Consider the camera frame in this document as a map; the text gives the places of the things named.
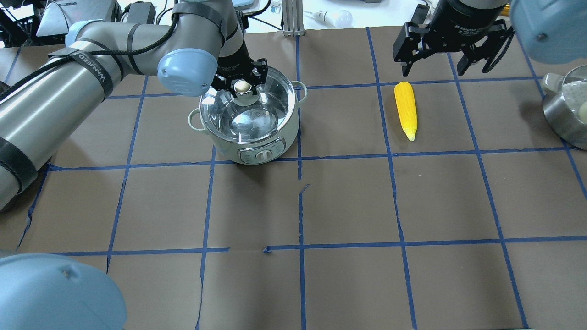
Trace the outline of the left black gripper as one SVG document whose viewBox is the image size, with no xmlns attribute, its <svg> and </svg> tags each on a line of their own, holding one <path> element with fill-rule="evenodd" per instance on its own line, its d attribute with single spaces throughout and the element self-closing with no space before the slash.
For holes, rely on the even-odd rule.
<svg viewBox="0 0 587 330">
<path fill-rule="evenodd" d="M 246 44 L 232 55 L 218 59 L 218 69 L 211 87 L 216 91 L 229 90 L 233 81 L 243 79 L 252 86 L 260 86 L 266 83 L 268 75 L 268 63 L 266 58 L 254 61 L 249 55 Z"/>
</svg>

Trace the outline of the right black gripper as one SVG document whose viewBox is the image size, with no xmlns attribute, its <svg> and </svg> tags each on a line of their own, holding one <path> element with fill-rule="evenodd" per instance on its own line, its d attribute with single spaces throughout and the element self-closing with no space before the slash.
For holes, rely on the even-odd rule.
<svg viewBox="0 0 587 330">
<path fill-rule="evenodd" d="M 501 61 L 515 35 L 498 16 L 507 2 L 438 2 L 428 24 L 424 21 L 428 4 L 418 4 L 393 44 L 393 60 L 401 63 L 402 76 L 408 77 L 412 66 L 434 54 L 462 52 L 456 66 L 457 75 L 485 60 L 482 73 L 488 73 Z"/>
</svg>

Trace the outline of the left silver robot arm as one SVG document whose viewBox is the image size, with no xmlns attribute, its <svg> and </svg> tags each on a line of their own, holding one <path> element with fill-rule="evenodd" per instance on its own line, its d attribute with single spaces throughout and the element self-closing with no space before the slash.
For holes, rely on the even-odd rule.
<svg viewBox="0 0 587 330">
<path fill-rule="evenodd" d="M 65 48 L 1 95 L 1 206 L 35 181 L 61 144 L 126 77 L 157 77 L 190 97 L 237 81 L 266 82 L 266 59 L 253 60 L 244 16 L 230 0 L 181 0 L 170 25 L 85 21 Z"/>
</svg>

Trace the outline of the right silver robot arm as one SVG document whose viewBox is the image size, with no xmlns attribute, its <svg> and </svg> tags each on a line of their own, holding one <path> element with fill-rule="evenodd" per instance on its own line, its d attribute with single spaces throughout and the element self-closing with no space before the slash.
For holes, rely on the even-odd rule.
<svg viewBox="0 0 587 330">
<path fill-rule="evenodd" d="M 586 58 L 587 3 L 584 0 L 441 0 L 430 22 L 420 5 L 392 50 L 406 77 L 413 64 L 434 54 L 462 53 L 457 73 L 485 60 L 488 73 L 518 37 L 530 58 L 559 65 Z"/>
</svg>

